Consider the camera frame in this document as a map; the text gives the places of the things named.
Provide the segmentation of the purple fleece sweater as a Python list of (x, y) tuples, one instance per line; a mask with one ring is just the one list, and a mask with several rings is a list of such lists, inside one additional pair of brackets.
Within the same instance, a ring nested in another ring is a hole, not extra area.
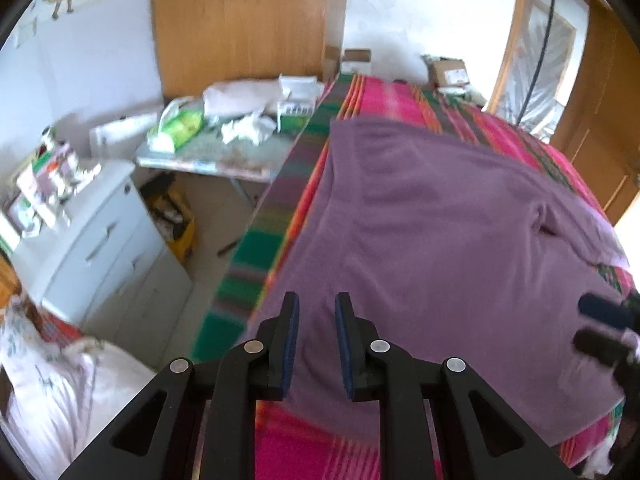
[(334, 434), (378, 440), (378, 408), (343, 384), (334, 300), (347, 292), (382, 338), (424, 361), (467, 362), (556, 445), (622, 400), (572, 340), (582, 295), (623, 299), (599, 266), (625, 261), (600, 212), (518, 160), (403, 122), (338, 120), (306, 224), (256, 318), (297, 294), (284, 404)]

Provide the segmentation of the pink plaid bed cover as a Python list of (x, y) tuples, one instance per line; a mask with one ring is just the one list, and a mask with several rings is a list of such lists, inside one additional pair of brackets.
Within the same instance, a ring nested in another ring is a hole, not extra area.
[[(288, 159), (267, 188), (206, 315), (193, 350), (208, 361), (254, 335), (256, 318), (288, 254), (306, 224), (329, 156), (330, 128), (338, 120), (374, 117), (448, 134), (522, 162), (605, 213), (568, 159), (553, 146), (496, 116), (403, 82), (343, 76), (332, 87)], [(623, 296), (632, 278), (621, 266), (602, 264), (599, 273)], [(261, 403), (256, 424), (256, 474), (261, 479), (375, 479), (380, 474), (378, 440), (369, 444), (325, 430), (281, 403)], [(616, 433), (623, 402), (588, 428), (550, 445), (574, 466)]]

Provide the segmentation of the floral white bedsheet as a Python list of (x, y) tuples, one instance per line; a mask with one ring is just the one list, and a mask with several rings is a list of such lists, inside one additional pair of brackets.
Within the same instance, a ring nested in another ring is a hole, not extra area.
[(36, 479), (57, 479), (155, 372), (108, 341), (47, 342), (13, 296), (1, 309), (1, 431)]

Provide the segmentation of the grey drawer cabinet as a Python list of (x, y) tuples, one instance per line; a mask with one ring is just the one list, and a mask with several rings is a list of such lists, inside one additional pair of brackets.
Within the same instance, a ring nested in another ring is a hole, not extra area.
[(66, 220), (22, 240), (10, 261), (34, 304), (160, 367), (192, 281), (134, 185), (107, 159), (66, 204)]

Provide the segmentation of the wooden door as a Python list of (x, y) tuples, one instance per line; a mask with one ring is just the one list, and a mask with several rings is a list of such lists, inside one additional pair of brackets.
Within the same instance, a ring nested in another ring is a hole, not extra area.
[(584, 53), (551, 145), (618, 222), (639, 193), (639, 49), (599, 3), (589, 9)]

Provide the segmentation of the yellow bag under table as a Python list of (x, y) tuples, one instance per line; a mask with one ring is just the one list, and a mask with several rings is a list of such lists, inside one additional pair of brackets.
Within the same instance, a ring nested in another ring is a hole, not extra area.
[(140, 192), (168, 248), (181, 263), (186, 263), (196, 244), (196, 221), (175, 176), (168, 172), (158, 174), (142, 185)]

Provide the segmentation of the green medicine box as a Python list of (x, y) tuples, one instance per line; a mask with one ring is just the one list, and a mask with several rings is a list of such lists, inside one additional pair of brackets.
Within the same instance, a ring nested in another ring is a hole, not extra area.
[(300, 131), (314, 114), (314, 102), (292, 100), (277, 105), (277, 125), (280, 132)]

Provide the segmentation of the crumpled white tissues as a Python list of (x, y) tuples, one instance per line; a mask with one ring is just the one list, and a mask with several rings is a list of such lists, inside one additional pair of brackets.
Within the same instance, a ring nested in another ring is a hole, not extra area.
[(226, 122), (220, 128), (221, 140), (230, 144), (236, 140), (250, 141), (258, 146), (268, 141), (277, 130), (277, 123), (270, 117), (258, 113)]

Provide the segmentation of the glass side table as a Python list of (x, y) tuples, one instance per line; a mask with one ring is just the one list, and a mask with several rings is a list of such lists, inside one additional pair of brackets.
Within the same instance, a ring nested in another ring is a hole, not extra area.
[(175, 153), (154, 152), (145, 141), (137, 148), (140, 167), (224, 178), (235, 192), (255, 208), (257, 200), (243, 182), (270, 184), (277, 177), (297, 140), (296, 134), (273, 133), (260, 145), (249, 140), (222, 142), (217, 129), (205, 129)]

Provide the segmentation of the brown cardboard box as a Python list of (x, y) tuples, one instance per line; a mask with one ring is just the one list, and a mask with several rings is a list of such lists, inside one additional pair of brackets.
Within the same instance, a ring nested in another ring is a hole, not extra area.
[(462, 60), (437, 60), (427, 64), (430, 81), (437, 87), (464, 87), (470, 83)]

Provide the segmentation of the small white cardboard box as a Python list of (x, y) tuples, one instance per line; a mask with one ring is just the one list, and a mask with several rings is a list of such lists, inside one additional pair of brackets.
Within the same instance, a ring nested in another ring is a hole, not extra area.
[(370, 49), (345, 49), (340, 62), (341, 74), (369, 76), (372, 70)]

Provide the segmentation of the green tissue pack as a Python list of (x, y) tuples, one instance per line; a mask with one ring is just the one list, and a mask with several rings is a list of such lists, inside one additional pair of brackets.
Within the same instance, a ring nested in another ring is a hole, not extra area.
[(146, 135), (152, 152), (176, 154), (204, 127), (204, 108), (200, 98), (184, 96), (169, 102), (160, 119)]

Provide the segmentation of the wooden wardrobe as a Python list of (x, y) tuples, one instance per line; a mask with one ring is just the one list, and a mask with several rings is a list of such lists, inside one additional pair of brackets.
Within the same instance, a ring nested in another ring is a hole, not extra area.
[(347, 0), (152, 0), (165, 99), (217, 81), (333, 78)]

